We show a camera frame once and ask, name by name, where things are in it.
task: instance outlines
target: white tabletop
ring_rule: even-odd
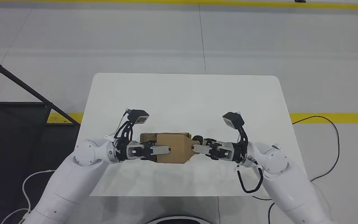
[[[235,142],[234,130],[222,115],[240,111],[249,141],[279,143],[303,171],[304,165],[279,80],[274,76],[200,74],[96,74],[77,141],[104,142],[126,108],[142,109],[140,133],[190,132],[219,141]],[[185,164],[132,160],[110,165],[92,196],[240,196],[236,164],[195,155]],[[258,182],[251,169],[241,168],[247,188]],[[267,193],[262,189],[257,196]]]

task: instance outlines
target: concrete floor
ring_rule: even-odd
[[[354,113],[357,36],[358,11],[348,10],[0,3],[1,64],[66,112],[84,111],[96,73],[128,72],[275,75],[291,113]],[[0,101],[34,100],[0,76]],[[316,183],[333,218],[354,223],[358,124],[338,130],[341,160]],[[309,177],[329,169],[333,128],[297,124],[295,132]],[[90,198],[68,223],[140,224],[179,213],[267,223],[269,205],[251,197]],[[290,221],[274,208],[272,223]]]

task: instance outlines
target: cardboard box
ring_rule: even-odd
[[[158,155],[157,162],[163,164],[184,164],[196,153],[191,149],[193,141],[189,133],[143,133],[140,142],[157,140],[158,146],[170,146],[169,154]]]

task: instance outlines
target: yellow floor line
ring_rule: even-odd
[[[358,4],[349,3],[296,3],[287,2],[260,2],[235,0],[0,0],[0,2],[82,2],[82,3],[153,3],[153,4],[210,4],[217,6],[250,6],[250,7],[294,7],[294,8],[336,8],[357,10]]]
[[[83,113],[69,113],[69,115],[76,121],[80,123],[82,122]],[[325,116],[334,123],[358,123],[358,113],[290,113],[292,123],[313,115]],[[51,113],[47,122],[57,124],[70,123],[69,120],[58,113]],[[302,123],[328,123],[328,121],[322,118],[311,118],[303,121]]]

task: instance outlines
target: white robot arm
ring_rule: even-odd
[[[37,206],[25,217],[24,224],[63,223],[93,191],[109,164],[127,159],[155,161],[158,154],[170,153],[168,146],[156,146],[155,142],[138,143],[131,140],[134,124],[144,123],[148,118],[139,110],[132,110],[129,121],[101,147],[87,140],[77,145],[50,178]],[[239,130],[241,140],[237,143],[219,142],[195,136],[200,144],[193,146],[214,160],[234,161],[238,166],[252,167],[260,178],[256,189],[246,190],[238,171],[242,188],[247,193],[259,189],[261,184],[277,206],[296,224],[332,224],[319,203],[310,181],[300,168],[285,156],[278,145],[265,146],[249,143],[244,121],[240,114],[223,116],[230,127]]]
[[[240,133],[238,143],[199,139],[193,146],[198,153],[213,159],[235,161],[239,166],[252,167],[260,178],[254,190],[246,190],[238,170],[241,186],[246,193],[257,191],[262,184],[276,205],[296,224],[333,224],[324,213],[314,188],[297,164],[287,158],[279,145],[253,144],[243,129],[244,121],[238,113],[223,116],[226,124]]]

